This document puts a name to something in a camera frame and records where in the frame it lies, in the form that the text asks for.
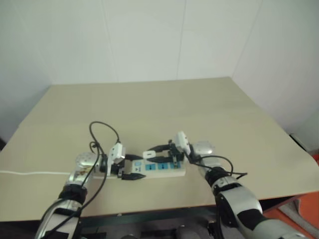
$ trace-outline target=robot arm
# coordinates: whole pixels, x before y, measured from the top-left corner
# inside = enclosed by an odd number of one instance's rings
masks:
[[[192,153],[188,158],[201,158],[212,155],[214,151],[208,142],[194,144],[191,149]],[[215,196],[218,217],[220,216],[224,225],[237,228],[247,239],[306,238],[284,222],[264,217],[255,195],[237,179],[229,176],[218,158],[205,158],[201,164],[210,167],[204,168],[204,175]]]
[[[45,212],[36,233],[35,239],[41,239],[70,215],[78,212],[66,224],[58,228],[50,238],[74,239],[79,235],[79,219],[85,201],[89,183],[93,178],[95,167],[98,169],[100,159],[91,152],[82,153],[76,158],[76,168],[66,181],[58,200]]]

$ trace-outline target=table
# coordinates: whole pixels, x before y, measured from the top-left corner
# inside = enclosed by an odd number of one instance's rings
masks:
[[[258,199],[319,189],[315,161],[230,78],[51,86],[0,153],[0,170],[71,172],[75,157],[89,150],[94,120],[112,125],[132,154],[166,143],[180,130],[190,142],[209,140],[235,171],[248,172],[240,181]],[[102,125],[94,131],[108,152],[115,136]],[[38,220],[66,178],[0,173],[0,221]],[[88,197],[100,182],[93,180]],[[188,165],[184,177],[110,179],[82,215],[214,204],[198,168]]]

